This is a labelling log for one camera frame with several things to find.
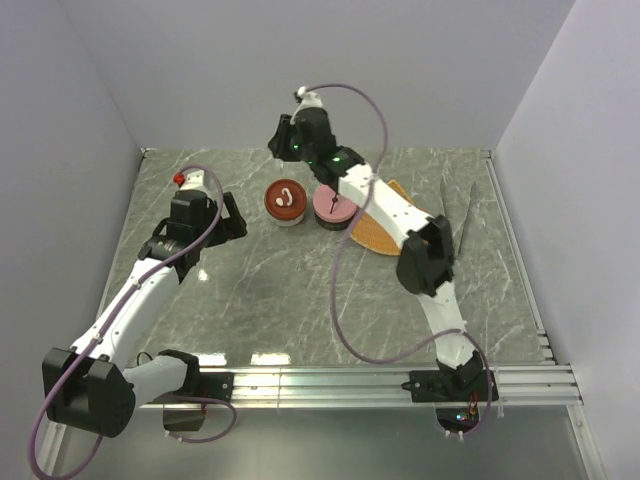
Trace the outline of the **pink round lid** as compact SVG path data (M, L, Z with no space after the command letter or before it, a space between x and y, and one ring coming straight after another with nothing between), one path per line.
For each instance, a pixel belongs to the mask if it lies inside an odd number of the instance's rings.
M358 207L346 197L337 194L327 185L318 186L312 196L313 210L325 218L349 217Z

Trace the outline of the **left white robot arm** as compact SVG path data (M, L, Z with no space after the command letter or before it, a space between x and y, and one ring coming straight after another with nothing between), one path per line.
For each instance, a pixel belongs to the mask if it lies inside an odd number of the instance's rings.
M170 214L145 242L129 279L98 320L68 349L53 348L42 363L49 420L114 438L135 409L171 394L189 402L205 392L198 358L163 350L130 368L138 339L173 297L206 248L246 235L246 222L230 192L220 201L199 190L180 190Z

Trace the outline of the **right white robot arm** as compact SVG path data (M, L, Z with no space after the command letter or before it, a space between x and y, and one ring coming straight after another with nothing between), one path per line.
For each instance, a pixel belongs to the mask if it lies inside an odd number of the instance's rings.
M339 145L321 107L281 115L268 148L276 159L306 163L321 184L369 215L399 248L396 276L419 302L435 345L439 372L431 389L436 401L497 400L493 373L467 333L456 299L449 220L403 199L360 154Z

